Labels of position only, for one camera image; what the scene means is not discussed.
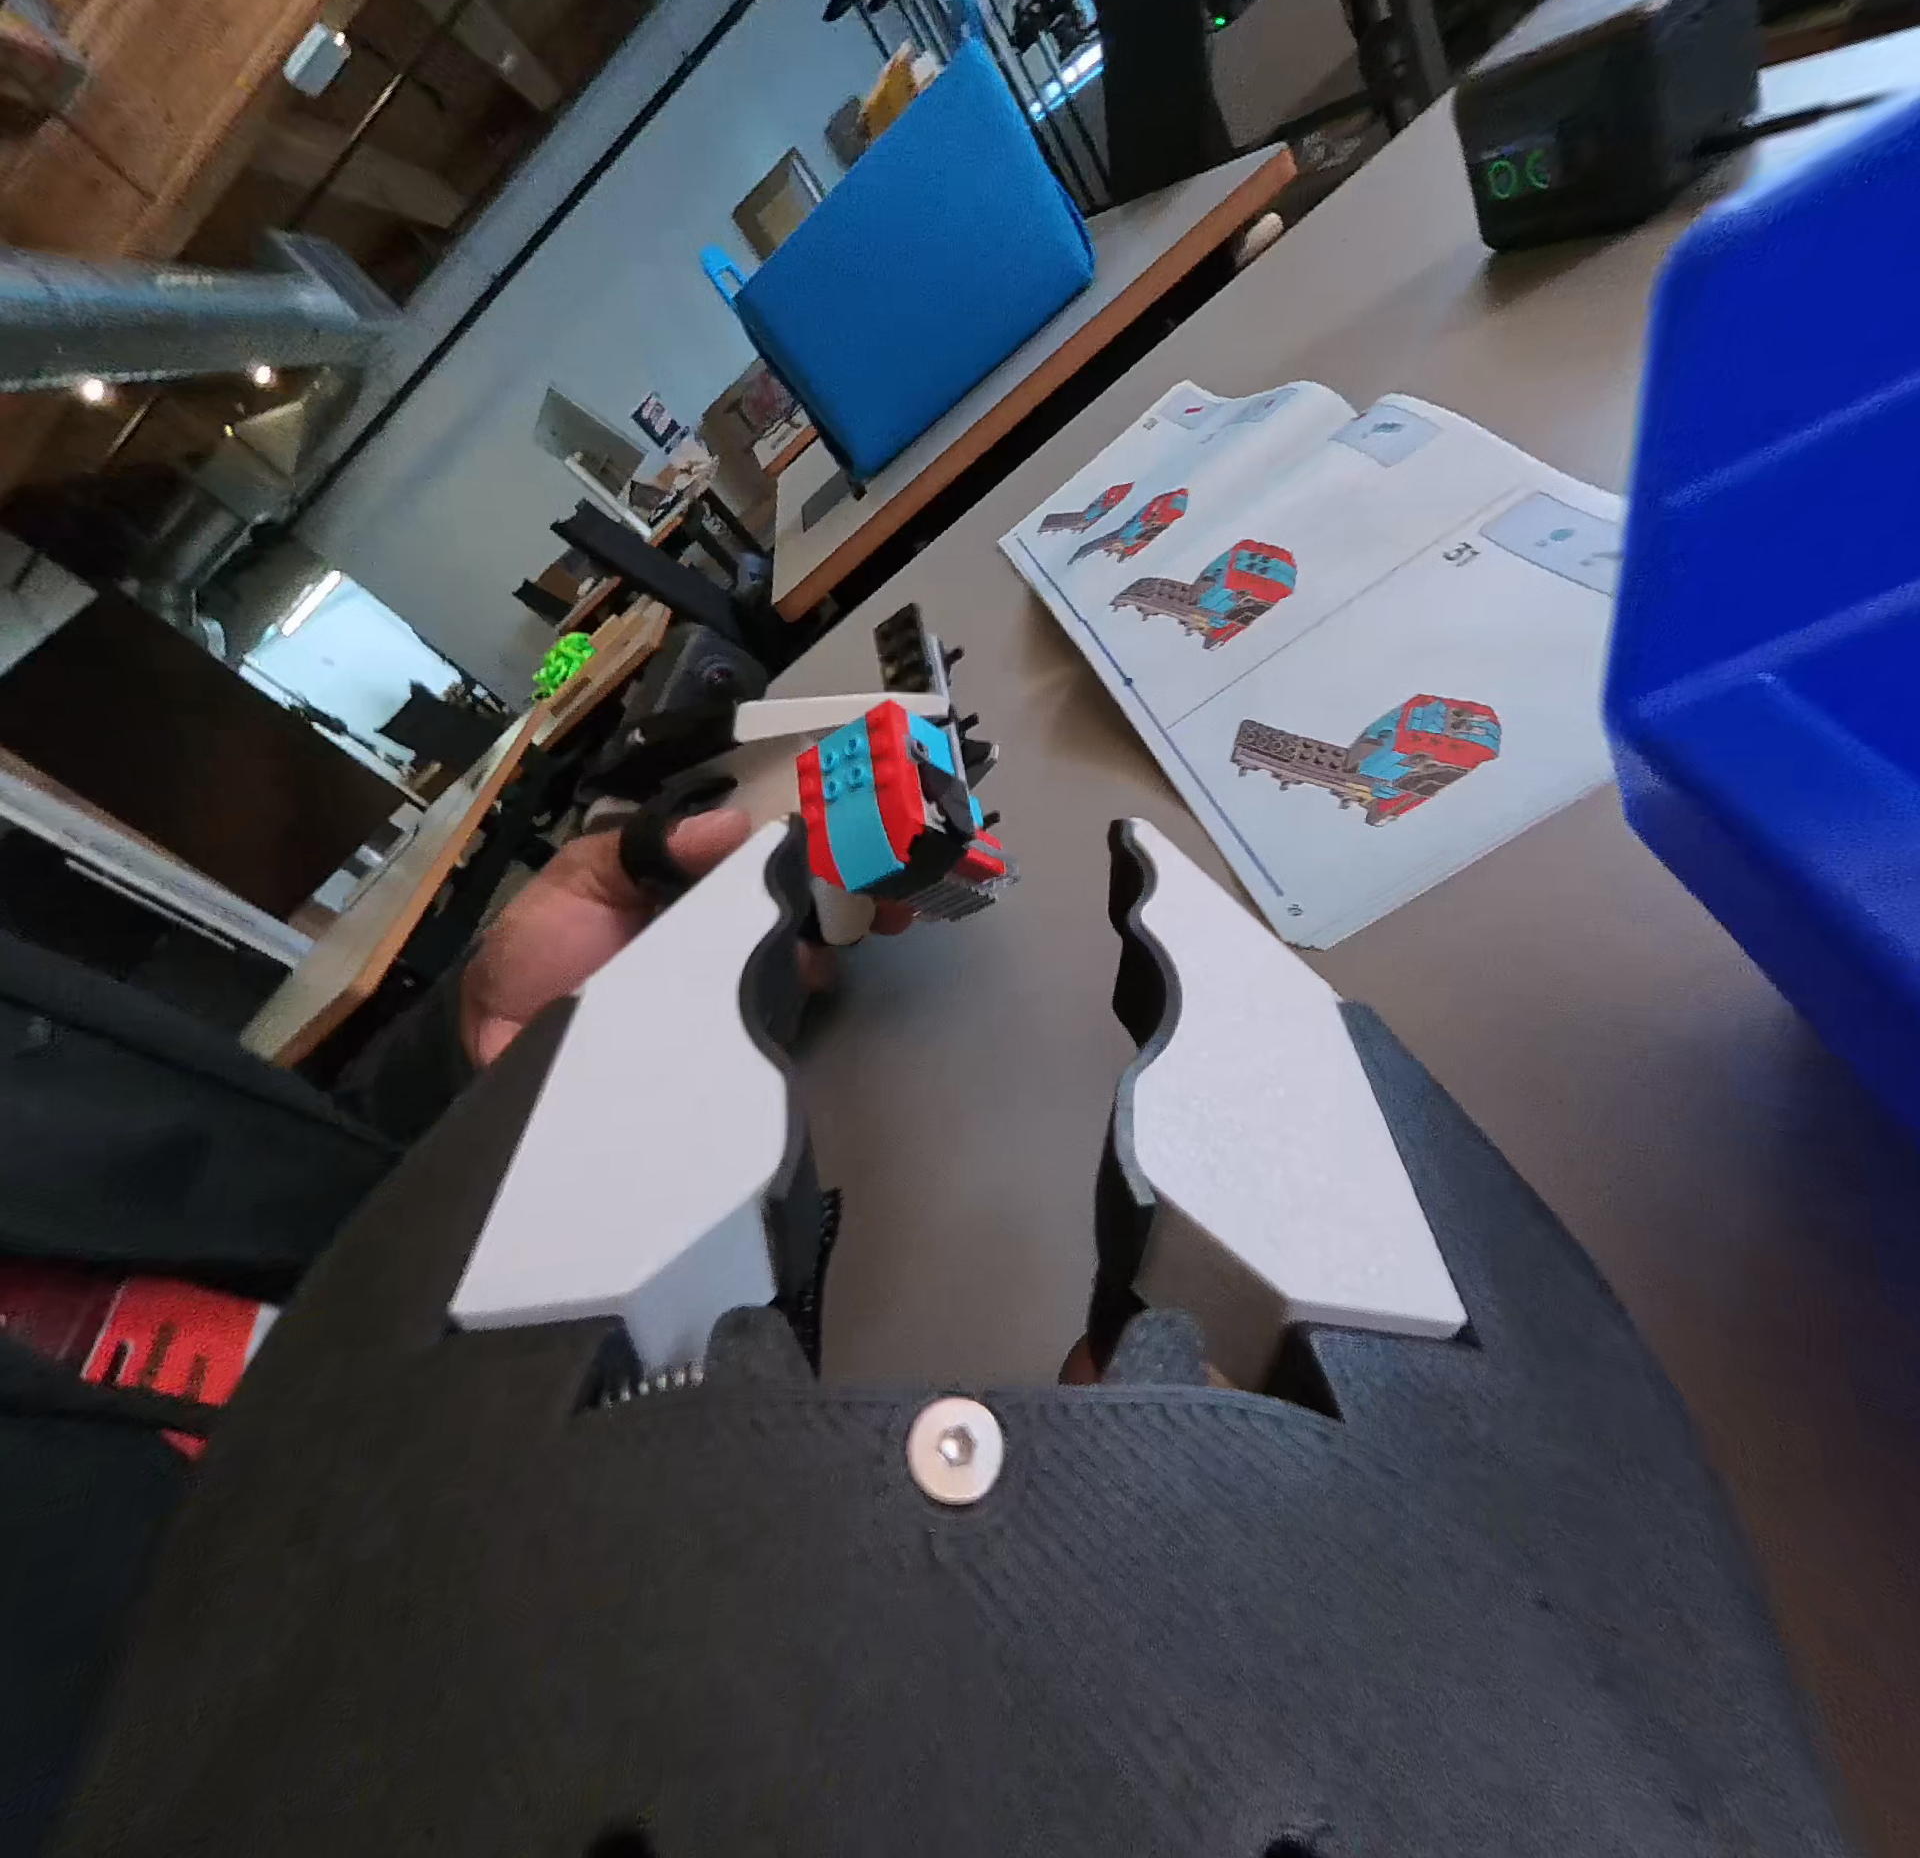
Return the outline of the open instruction booklet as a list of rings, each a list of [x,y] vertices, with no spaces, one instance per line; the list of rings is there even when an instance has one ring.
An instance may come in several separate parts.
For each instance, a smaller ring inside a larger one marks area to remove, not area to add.
[[[999,551],[1273,931],[1328,951],[1609,780],[1622,523],[1441,406],[1177,383]]]

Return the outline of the red printed box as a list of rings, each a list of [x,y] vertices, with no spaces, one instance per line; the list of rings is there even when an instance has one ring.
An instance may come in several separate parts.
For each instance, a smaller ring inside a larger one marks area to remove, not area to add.
[[[9,1261],[2,1269],[2,1407],[152,1431],[202,1456],[277,1309],[165,1276]]]

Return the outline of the toy brick truck model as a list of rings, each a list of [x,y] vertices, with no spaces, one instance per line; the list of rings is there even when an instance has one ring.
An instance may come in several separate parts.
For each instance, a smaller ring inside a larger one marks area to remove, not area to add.
[[[864,892],[876,923],[958,923],[996,907],[1020,866],[977,789],[996,747],[956,709],[961,649],[906,604],[875,633],[881,692],[944,692],[949,719],[914,719],[893,705],[820,734],[795,758],[811,887]]]

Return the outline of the person's left hand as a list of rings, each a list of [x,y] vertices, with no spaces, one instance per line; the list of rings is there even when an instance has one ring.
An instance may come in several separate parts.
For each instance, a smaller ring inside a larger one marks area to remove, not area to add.
[[[459,979],[459,1036],[483,1071],[540,1011],[574,994],[676,897],[731,856],[742,813],[651,815],[568,843],[478,936]]]

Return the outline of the long wooden workbench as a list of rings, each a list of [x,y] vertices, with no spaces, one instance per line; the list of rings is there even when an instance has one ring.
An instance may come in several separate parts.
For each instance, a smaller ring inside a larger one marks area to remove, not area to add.
[[[658,651],[670,612],[644,600],[607,626],[595,654],[558,694],[529,707],[421,815],[412,837],[373,874],[306,958],[283,979],[240,1033],[246,1052],[294,1067],[348,1016],[365,1007],[428,915],[486,820],[502,815],[515,786],[532,783],[539,763],[558,763],[563,743],[617,703]]]

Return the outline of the silver ventilation duct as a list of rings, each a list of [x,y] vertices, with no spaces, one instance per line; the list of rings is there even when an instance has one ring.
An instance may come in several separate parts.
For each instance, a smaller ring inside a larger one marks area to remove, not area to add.
[[[2,390],[362,364],[399,320],[359,264],[306,233],[267,233],[252,270],[4,248]]]

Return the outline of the black power station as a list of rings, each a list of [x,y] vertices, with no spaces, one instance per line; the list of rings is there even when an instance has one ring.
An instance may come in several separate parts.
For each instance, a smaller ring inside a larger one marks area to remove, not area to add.
[[[1758,108],[1760,0],[1548,0],[1457,86],[1480,244],[1661,213]]]

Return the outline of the blue padded panel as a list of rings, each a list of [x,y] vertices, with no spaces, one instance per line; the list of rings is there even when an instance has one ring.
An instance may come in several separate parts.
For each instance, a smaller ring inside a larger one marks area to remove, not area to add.
[[[1096,280],[1096,244],[979,38],[801,227],[703,273],[864,486]]]

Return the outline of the black table frame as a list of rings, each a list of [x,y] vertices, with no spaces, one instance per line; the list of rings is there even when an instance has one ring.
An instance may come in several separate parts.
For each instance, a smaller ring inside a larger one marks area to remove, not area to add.
[[[1232,156],[1212,82],[1210,0],[1092,0],[1113,206]],[[1435,0],[1339,0],[1370,108],[1408,126],[1453,84]]]

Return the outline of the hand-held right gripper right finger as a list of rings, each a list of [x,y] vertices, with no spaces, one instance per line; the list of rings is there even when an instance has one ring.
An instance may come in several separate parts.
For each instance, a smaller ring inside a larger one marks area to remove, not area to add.
[[[1108,833],[1131,1038],[1096,1174],[1096,1373],[1145,1312],[1263,1391],[1306,1328],[1453,1344],[1468,1312],[1343,1001],[1147,820]]]

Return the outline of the grey desk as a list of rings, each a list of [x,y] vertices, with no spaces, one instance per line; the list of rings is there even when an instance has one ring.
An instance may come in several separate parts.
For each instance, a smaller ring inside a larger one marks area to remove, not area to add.
[[[804,1053],[844,1194],[831,1379],[1050,1379],[1096,1267],[1092,1179],[1131,1044],[1109,1007],[1104,827],[1227,869],[996,540],[1190,381],[1402,390],[1622,492],[1651,284],[1701,210],[1858,129],[1778,135],[1638,232],[1490,260],[1449,103],[1390,140],[1036,448],[782,677],[875,681],[903,601],[962,645],[961,703],[1020,883],[962,926],[871,939]],[[1372,1007],[1634,1313],[1739,1504],[1848,1839],[1916,1854],[1916,1151],[1604,789],[1314,967]]]

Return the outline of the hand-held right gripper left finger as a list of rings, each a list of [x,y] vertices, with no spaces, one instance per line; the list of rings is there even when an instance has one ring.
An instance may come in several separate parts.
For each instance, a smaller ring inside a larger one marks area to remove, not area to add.
[[[793,1083],[795,820],[762,826],[595,974],[508,1158],[448,1320],[617,1324],[642,1382],[690,1379],[737,1309],[804,1309],[825,1188]]]

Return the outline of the wood-edged white table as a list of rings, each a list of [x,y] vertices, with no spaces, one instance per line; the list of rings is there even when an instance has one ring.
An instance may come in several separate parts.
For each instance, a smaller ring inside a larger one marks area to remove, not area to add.
[[[929,505],[995,455],[1140,318],[1278,206],[1297,168],[1263,147],[1090,218],[1096,280],[881,472],[852,489],[820,443],[782,473],[772,601],[801,623]]]

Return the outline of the blue plastic bin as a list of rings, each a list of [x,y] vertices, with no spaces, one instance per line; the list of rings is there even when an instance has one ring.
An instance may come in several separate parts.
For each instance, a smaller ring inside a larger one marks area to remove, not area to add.
[[[1916,99],[1667,253],[1604,719],[1630,831],[1916,1130]]]

